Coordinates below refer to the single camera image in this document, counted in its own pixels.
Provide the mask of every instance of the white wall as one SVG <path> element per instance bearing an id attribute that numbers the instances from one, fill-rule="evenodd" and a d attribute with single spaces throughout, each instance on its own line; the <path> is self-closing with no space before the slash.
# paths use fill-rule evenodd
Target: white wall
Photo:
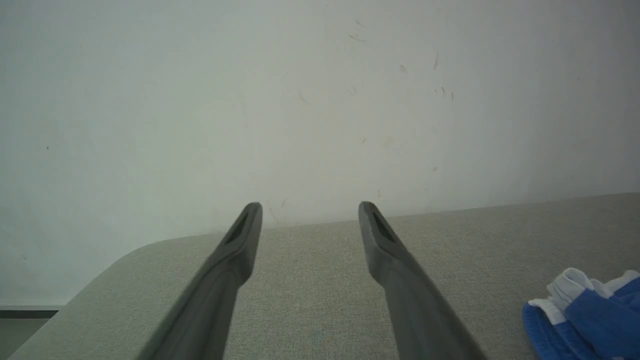
<path id="1" fill-rule="evenodd" d="M 4 1 L 0 305 L 250 201 L 273 227 L 638 191 L 639 10 Z"/>

